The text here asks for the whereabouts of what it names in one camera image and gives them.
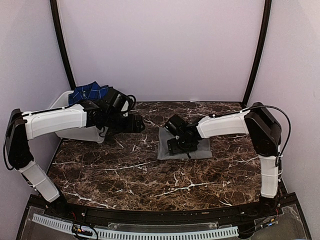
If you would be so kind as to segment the grey long sleeve shirt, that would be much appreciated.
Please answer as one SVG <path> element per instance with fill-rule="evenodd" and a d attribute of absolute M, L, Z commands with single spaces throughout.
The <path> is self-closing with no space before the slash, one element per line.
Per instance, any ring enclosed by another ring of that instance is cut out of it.
<path fill-rule="evenodd" d="M 201 160 L 213 157 L 208 138 L 196 140 L 187 148 L 183 148 L 178 145 L 179 140 L 164 127 L 159 129 L 158 138 L 158 160 Z"/>

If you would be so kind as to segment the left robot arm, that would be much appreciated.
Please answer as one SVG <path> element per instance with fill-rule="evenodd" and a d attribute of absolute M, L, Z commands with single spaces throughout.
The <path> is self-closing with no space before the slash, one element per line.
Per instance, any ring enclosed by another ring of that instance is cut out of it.
<path fill-rule="evenodd" d="M 71 208 L 48 177 L 49 165 L 44 160 L 37 162 L 32 151 L 49 160 L 58 147 L 56 132 L 90 127 L 107 128 L 116 133 L 141 133 L 145 124 L 141 115 L 90 100 L 36 112 L 22 112 L 17 108 L 11 112 L 7 124 L 2 147 L 5 167 L 18 171 L 45 201 L 51 203 L 51 210 L 60 218 L 67 218 Z"/>

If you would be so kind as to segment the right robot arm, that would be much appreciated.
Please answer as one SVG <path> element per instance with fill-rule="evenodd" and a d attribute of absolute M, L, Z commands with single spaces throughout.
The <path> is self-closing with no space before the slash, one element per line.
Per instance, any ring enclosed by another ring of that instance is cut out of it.
<path fill-rule="evenodd" d="M 166 141 L 168 153 L 188 155 L 198 149 L 200 141 L 215 136 L 249 135 L 260 160 L 260 195 L 264 198 L 255 205 L 255 213 L 266 217 L 275 208 L 272 199 L 278 193 L 283 152 L 288 144 L 282 142 L 282 127 L 271 109 L 283 113 L 278 107 L 255 102 L 251 107 L 220 115 L 209 114 L 192 123 L 175 114 L 164 125 L 173 135 Z"/>

